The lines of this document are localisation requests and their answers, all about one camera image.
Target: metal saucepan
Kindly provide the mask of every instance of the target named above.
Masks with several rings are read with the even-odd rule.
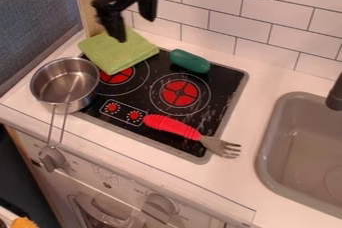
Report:
[[[62,143],[68,113],[86,107],[95,97],[99,83],[99,70],[88,60],[68,57],[52,61],[41,67],[32,77],[31,92],[45,107],[52,110],[47,139],[49,148]],[[64,114],[60,140],[51,145],[51,133],[56,113]]]

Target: black cooktop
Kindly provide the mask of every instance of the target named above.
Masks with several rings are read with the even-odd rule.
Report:
[[[118,74],[100,74],[98,96],[81,112],[197,158],[206,152],[201,143],[149,128],[143,117],[167,115],[213,136],[245,76],[216,64],[208,74],[192,73],[173,65],[163,50]]]

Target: green dish cloth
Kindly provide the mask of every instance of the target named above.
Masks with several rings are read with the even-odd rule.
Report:
[[[78,47],[108,75],[125,70],[159,53],[159,48],[126,28],[127,41],[120,43],[107,32],[81,41]]]

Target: metal sink basin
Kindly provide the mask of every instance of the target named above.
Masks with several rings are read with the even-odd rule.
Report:
[[[342,218],[342,112],[301,92],[276,103],[256,159],[273,192]]]

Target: fork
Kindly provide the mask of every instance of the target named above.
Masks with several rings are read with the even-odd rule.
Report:
[[[183,122],[159,114],[149,114],[144,117],[148,127],[183,136],[187,139],[201,142],[208,150],[223,157],[235,159],[240,155],[241,145],[228,143],[221,139],[203,136],[197,129]]]

